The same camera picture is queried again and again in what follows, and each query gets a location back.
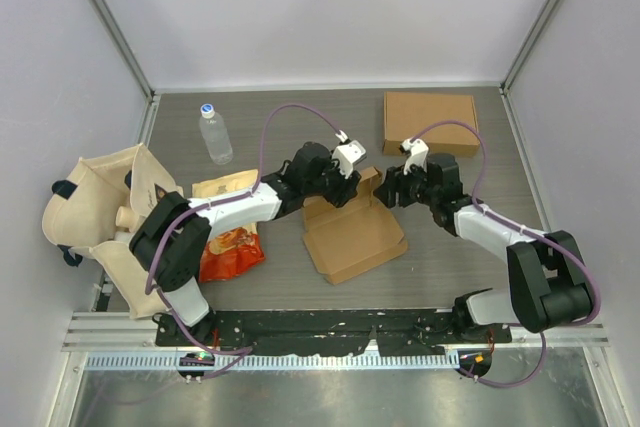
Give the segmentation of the small cardboard box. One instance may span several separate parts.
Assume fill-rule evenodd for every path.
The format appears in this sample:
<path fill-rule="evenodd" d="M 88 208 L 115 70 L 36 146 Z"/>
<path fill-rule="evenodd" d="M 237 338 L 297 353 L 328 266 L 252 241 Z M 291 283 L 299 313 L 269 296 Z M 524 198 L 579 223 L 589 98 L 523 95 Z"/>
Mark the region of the small cardboard box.
<path fill-rule="evenodd" d="M 360 172 L 356 196 L 336 208 L 322 197 L 303 204 L 303 242 L 317 272 L 332 285 L 344 283 L 408 250 L 405 233 L 390 209 L 373 195 L 382 181 L 375 167 Z"/>

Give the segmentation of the large brown cardboard box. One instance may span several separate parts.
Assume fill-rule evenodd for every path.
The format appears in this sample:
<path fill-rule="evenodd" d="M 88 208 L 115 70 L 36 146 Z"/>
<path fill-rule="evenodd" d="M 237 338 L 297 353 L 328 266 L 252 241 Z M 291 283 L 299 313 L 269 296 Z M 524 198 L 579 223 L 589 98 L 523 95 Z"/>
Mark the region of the large brown cardboard box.
<path fill-rule="evenodd" d="M 384 155 L 399 156 L 401 143 L 441 121 L 458 121 L 478 130 L 471 95 L 393 92 L 384 94 Z M 421 136 L 433 153 L 471 158 L 479 150 L 476 136 L 458 125 L 435 127 Z"/>

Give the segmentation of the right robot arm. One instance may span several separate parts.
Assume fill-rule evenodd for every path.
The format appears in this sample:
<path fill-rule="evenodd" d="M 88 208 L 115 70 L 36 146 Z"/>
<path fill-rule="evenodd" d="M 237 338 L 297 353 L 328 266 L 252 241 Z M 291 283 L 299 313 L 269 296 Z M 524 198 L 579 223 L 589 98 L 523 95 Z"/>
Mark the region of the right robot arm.
<path fill-rule="evenodd" d="M 451 327 L 460 340 L 477 340 L 490 324 L 518 324 L 540 333 L 593 313 L 596 293 L 578 265 L 574 237 L 508 225 L 465 193 L 452 155 L 430 154 L 421 166 L 388 168 L 374 195 L 388 208 L 427 206 L 439 227 L 505 263 L 507 289 L 488 288 L 455 299 Z"/>

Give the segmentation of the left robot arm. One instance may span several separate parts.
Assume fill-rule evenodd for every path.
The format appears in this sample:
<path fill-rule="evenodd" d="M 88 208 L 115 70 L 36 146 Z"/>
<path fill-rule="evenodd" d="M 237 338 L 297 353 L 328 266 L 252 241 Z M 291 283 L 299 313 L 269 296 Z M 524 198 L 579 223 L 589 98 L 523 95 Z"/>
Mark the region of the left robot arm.
<path fill-rule="evenodd" d="M 346 140 L 334 150 L 307 142 L 280 170 L 256 186 L 205 199 L 164 195 L 133 235 L 129 249 L 148 273 L 145 290 L 155 291 L 178 318 L 178 333 L 190 345 L 205 344 L 213 332 L 211 312 L 197 277 L 208 242 L 247 224 L 268 222 L 320 196 L 340 208 L 355 197 L 356 165 L 366 150 Z"/>

